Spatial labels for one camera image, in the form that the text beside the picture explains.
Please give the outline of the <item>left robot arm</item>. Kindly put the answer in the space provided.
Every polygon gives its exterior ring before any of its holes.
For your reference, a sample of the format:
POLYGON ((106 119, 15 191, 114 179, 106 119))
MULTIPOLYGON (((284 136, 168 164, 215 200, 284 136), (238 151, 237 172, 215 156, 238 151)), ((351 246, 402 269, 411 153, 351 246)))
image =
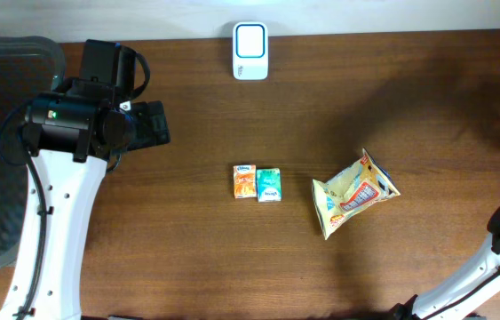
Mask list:
POLYGON ((78 76, 26 106, 16 131, 28 169, 20 246, 0 319, 80 319, 87 231, 99 186, 123 154, 170 143, 163 104, 140 102, 147 59, 88 40, 78 76))

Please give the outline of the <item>orange tissue pack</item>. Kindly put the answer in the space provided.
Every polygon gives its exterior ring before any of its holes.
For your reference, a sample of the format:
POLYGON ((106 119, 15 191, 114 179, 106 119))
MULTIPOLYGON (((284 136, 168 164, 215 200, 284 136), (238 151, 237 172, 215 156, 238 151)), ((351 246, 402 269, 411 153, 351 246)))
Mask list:
POLYGON ((234 197, 236 199, 253 198, 257 196, 256 173, 254 164, 235 165, 233 167, 234 197))

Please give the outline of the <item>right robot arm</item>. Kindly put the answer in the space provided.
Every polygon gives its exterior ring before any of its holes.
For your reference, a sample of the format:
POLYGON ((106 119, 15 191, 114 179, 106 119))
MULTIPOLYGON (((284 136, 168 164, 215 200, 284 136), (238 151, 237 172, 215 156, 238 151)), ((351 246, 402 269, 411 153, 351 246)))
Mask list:
POLYGON ((466 319, 500 292, 500 206, 480 249, 451 276, 394 308, 392 319, 466 319))

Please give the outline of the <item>teal tissue pack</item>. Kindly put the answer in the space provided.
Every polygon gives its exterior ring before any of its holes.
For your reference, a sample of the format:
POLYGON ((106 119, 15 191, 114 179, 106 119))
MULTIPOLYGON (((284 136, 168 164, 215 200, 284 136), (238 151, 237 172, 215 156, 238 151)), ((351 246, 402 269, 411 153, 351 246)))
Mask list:
POLYGON ((282 200, 281 171, 278 168, 258 169, 257 185, 260 203, 282 200))

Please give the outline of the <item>yellow chips bag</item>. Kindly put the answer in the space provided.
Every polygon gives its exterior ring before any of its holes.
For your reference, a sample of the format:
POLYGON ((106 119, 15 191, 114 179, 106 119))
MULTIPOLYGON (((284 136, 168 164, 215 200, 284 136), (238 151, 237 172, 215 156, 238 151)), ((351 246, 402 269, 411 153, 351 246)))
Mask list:
POLYGON ((323 238, 370 206, 401 194, 367 149, 362 157, 326 182, 312 180, 313 204, 323 238))

